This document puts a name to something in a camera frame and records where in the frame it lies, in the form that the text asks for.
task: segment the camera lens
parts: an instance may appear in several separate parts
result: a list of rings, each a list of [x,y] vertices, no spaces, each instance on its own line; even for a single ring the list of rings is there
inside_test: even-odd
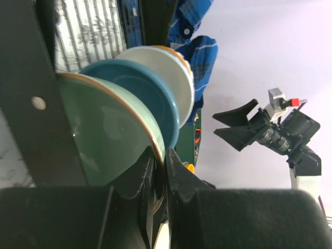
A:
[[[280,155],[287,155],[291,151],[287,134],[284,134],[276,125],[271,126],[256,141]]]

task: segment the shirt button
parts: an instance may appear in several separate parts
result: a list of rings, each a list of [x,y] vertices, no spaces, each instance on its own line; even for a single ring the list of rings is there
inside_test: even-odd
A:
[[[185,35],[189,35],[189,34],[190,34],[190,29],[185,29],[185,30],[183,30],[183,33],[184,33]]]
[[[185,39],[190,39],[193,34],[193,27],[191,25],[185,25],[182,28],[182,37]]]

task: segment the orange object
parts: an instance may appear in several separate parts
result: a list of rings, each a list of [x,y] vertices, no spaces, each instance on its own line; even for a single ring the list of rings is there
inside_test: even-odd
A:
[[[195,144],[198,144],[198,142],[200,141],[200,139],[201,139],[201,132],[202,132],[202,129],[200,129],[200,128],[196,129],[196,132],[195,132]]]
[[[191,69],[190,67],[188,66],[188,64],[186,63],[185,59],[183,59],[182,56],[180,56],[177,52],[175,52],[173,49],[171,48],[168,48],[168,47],[165,47],[165,46],[161,46],[161,45],[155,45],[154,47],[157,47],[157,48],[161,48],[163,50],[167,50],[169,53],[173,54],[174,56],[176,56],[177,58],[180,59],[180,61],[182,62],[182,64],[184,64],[188,70],[188,73],[191,75]]]
[[[192,173],[194,174],[195,173],[195,167],[193,166],[193,164],[191,163],[186,163],[185,164],[185,167]]]

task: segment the green bowl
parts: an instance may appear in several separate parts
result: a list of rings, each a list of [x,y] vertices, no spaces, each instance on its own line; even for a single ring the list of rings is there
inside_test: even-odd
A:
[[[106,185],[152,146],[162,167],[165,146],[149,109],[109,81],[59,73],[58,85],[89,185]]]

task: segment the white bowl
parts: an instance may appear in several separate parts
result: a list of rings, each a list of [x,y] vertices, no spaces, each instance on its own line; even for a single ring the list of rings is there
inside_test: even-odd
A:
[[[159,74],[177,101],[179,124],[188,120],[195,97],[190,65],[174,50],[164,46],[140,46],[122,52],[118,59],[138,62]]]
[[[162,223],[156,239],[155,249],[168,249],[170,247],[170,230],[167,223]]]

